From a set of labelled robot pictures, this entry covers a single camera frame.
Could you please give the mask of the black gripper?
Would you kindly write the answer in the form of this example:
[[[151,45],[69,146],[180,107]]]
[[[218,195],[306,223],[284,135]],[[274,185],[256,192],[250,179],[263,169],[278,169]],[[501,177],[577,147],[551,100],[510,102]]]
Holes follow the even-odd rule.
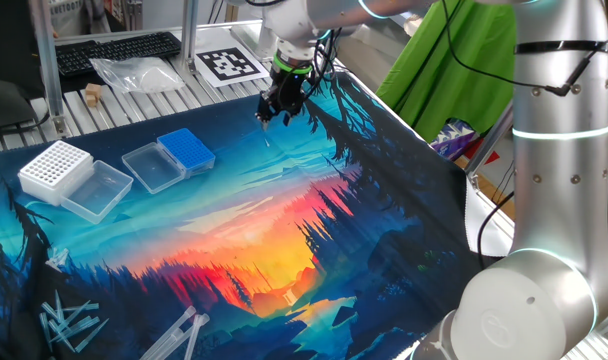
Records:
[[[300,114],[304,102],[303,83],[308,79],[307,74],[288,71],[271,71],[272,84],[268,95],[261,93],[255,112],[261,129],[266,131],[275,112],[285,112],[283,124],[288,127],[293,118]]]

